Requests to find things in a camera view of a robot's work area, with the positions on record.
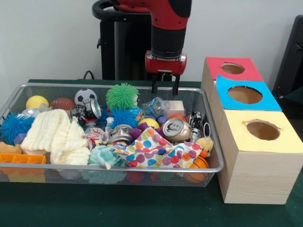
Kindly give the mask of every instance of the metal basket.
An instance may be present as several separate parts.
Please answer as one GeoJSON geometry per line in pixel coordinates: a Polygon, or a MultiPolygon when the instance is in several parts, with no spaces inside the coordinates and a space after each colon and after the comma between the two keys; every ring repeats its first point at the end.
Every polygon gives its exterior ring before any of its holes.
{"type": "MultiPolygon", "coordinates": [[[[1,109],[0,117],[4,119],[9,113],[22,112],[26,108],[26,101],[31,96],[41,95],[49,102],[60,97],[67,97],[73,100],[77,91],[82,88],[92,89],[98,96],[99,104],[105,105],[105,95],[110,87],[102,85],[27,83],[19,86],[13,92],[1,109]]],[[[221,146],[205,93],[197,88],[179,88],[178,96],[172,96],[171,88],[159,87],[157,95],[153,95],[149,87],[137,87],[137,89],[140,92],[139,106],[159,96],[164,100],[182,100],[186,112],[201,112],[202,116],[210,124],[214,141],[214,149],[211,156],[207,158],[209,169],[113,167],[111,170],[106,170],[99,166],[0,163],[0,181],[206,187],[214,174],[219,172],[224,164],[221,146]],[[189,182],[185,179],[185,175],[188,174],[199,174],[204,176],[202,177],[204,180],[195,183],[189,182]]]]}

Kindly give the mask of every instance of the white knitted cloth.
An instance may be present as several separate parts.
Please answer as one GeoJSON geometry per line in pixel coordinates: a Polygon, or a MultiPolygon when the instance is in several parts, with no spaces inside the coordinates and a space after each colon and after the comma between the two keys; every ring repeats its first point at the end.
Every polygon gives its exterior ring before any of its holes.
{"type": "Polygon", "coordinates": [[[88,140],[76,121],[64,110],[40,113],[21,144],[26,151],[45,150],[51,153],[51,163],[60,165],[87,165],[88,140]]]}

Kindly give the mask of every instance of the black cable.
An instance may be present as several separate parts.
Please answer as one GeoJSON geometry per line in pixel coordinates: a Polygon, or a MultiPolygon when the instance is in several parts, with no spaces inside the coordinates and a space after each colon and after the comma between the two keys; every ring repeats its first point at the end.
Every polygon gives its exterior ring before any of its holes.
{"type": "Polygon", "coordinates": [[[91,79],[95,79],[95,78],[94,78],[93,73],[92,73],[90,70],[87,70],[87,71],[84,73],[84,77],[83,77],[83,79],[85,79],[85,78],[86,78],[87,74],[90,74],[91,79]]]}

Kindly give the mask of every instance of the yellow ball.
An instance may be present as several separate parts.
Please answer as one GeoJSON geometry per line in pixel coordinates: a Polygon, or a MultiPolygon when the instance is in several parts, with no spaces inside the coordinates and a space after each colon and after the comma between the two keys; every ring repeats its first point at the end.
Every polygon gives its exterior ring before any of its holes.
{"type": "Polygon", "coordinates": [[[48,101],[46,100],[46,98],[42,97],[42,96],[33,96],[30,97],[27,101],[26,104],[26,108],[38,108],[40,107],[41,104],[46,104],[47,107],[49,107],[48,101]]]}
{"type": "Polygon", "coordinates": [[[159,129],[160,128],[158,122],[156,122],[152,118],[144,118],[143,120],[139,121],[139,124],[142,124],[144,122],[147,123],[148,126],[155,127],[155,129],[159,129]]]}

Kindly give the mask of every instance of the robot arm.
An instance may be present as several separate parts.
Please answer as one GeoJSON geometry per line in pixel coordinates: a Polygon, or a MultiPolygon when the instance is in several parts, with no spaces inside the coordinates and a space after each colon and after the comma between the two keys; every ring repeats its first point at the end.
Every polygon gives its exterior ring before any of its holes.
{"type": "MultiPolygon", "coordinates": [[[[178,94],[178,82],[187,57],[182,53],[192,0],[111,0],[115,7],[123,5],[145,7],[150,11],[151,51],[145,56],[146,70],[151,73],[176,76],[173,93],[178,94]]],[[[153,92],[157,89],[153,78],[153,92]]]]}

